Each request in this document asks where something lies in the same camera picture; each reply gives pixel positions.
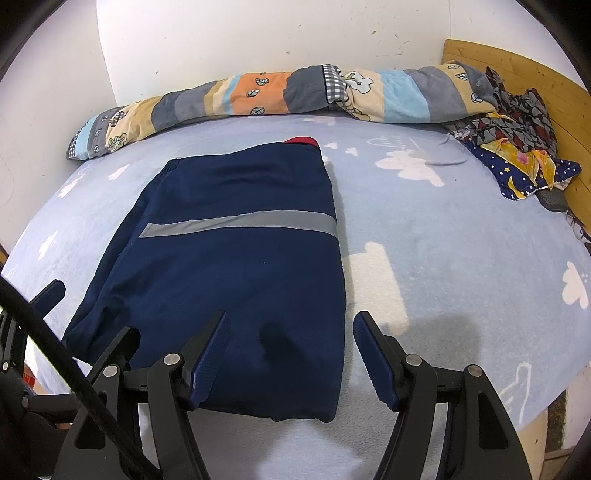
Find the reflective stripe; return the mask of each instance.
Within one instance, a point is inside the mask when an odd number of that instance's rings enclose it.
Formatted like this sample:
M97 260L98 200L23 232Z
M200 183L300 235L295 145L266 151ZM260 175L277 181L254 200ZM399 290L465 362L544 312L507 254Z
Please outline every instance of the reflective stripe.
M184 235L185 233L204 232L227 227L281 227L297 230L328 233L336 237L336 221L330 215L301 210L272 210L270 212L243 213L230 217L187 220L185 222L158 225L149 223L139 235L140 238L151 236Z

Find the blue gripper pad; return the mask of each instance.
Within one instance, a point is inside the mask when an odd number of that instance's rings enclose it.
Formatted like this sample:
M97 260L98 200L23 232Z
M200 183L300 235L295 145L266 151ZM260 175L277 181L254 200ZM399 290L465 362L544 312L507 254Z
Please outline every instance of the blue gripper pad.
M378 398L392 410L398 405L398 396L394 390L394 372L360 313L353 320L353 337Z
M191 374L189 401L194 408L197 408L209 396L231 336L230 320L225 313L211 334Z

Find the wooden headboard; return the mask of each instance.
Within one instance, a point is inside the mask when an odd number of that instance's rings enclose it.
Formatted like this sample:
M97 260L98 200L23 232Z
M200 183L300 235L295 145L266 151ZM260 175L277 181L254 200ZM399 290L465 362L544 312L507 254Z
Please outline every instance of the wooden headboard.
M510 51L479 43L448 39L443 63L462 61L484 72L496 70L509 93L536 88L544 99L556 131L558 154L581 165L582 172L565 191L574 214L591 232L591 96L564 75Z

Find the light blue bed sheet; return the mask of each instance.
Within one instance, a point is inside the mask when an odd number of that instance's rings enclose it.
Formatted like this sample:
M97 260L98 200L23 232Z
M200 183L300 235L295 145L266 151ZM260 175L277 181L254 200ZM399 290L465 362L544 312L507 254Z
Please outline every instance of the light blue bed sheet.
M439 127L326 113L228 118L156 135L82 165L31 221L2 274L29 298L64 281L66 298L47 317L61 336L113 233L169 159L299 135L322 147L339 222L348 314L337 416L274 423L199 410L191 420L212 478L373 478L395 416L352 339L363 309L432 365L482 365L518 429L535 418L591 359L591 257L563 214L534 196L503 198L486 167ZM32 345L27 361L46 389L65 391ZM154 459L145 416L142 425ZM443 430L438 408L424 478L435 476Z

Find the yellow fabric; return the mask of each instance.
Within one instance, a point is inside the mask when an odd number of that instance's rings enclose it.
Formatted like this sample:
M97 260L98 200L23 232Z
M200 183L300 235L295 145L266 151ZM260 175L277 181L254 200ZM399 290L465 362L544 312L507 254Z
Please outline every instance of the yellow fabric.
M490 113L487 113L487 114L486 114L486 116L487 116L488 118L502 118L502 119L504 119L504 120L509 120L509 121L511 121L511 122L514 122L514 121L515 121L515 119L514 119L514 118L511 118L510 116L506 116L506 115L501 115L501 114L499 114L499 113L497 113L497 112L490 112Z
M434 65L435 68L437 68L438 70L441 70L443 73L445 73L449 77L449 79L452 81L454 87L456 88L456 90L458 91L460 96L462 97L462 100L464 101L464 105L466 105L466 112L467 112L466 116L476 115L477 113L496 112L496 108L489 102L486 102L483 100L479 103L476 103L476 102L472 101L473 91L472 91L472 87L470 85L470 82L467 82L466 80L460 80L456 76L458 74L467 75L466 70L464 70L459 65L456 65L457 66L456 69L450 70L447 68L448 66L449 66L449 64Z
M384 86L380 74L370 70L354 70L341 76L345 81L350 80L351 84L347 82L349 98L339 103L339 106L358 120L383 123Z
M115 151L127 143L152 135L155 132L151 119L152 110L161 98L162 95L132 103L114 114L112 118L121 115L121 112L124 112L125 116L116 122L109 121L105 147Z
M218 82L220 85L217 91L213 92L212 96L212 109L214 115L226 115L226 112L223 108L223 97L230 85L232 84L232 80L234 79L234 77L235 75L228 77L227 79L222 80L221 82Z
M218 80L216 84L211 87L211 89L205 94L203 98L203 104L205 107L205 114L207 116L214 116L215 113L213 111L213 96L217 93L217 91L222 87L223 83L226 80Z
M531 154L535 157L540 164L542 169L542 176L548 183L548 187L551 189L555 182L556 176L556 163L546 153L546 150L532 150Z
M556 164L546 150L532 150L523 153L506 138L494 140L481 145L481 147L520 169L533 183L535 183L538 172L542 169L542 176L546 180L548 187L552 188L554 186Z
M515 188L515 183L513 183L513 177L509 177L508 186L511 190L513 190L513 193L515 193L515 196L518 200L525 198L525 195L523 195L518 189Z

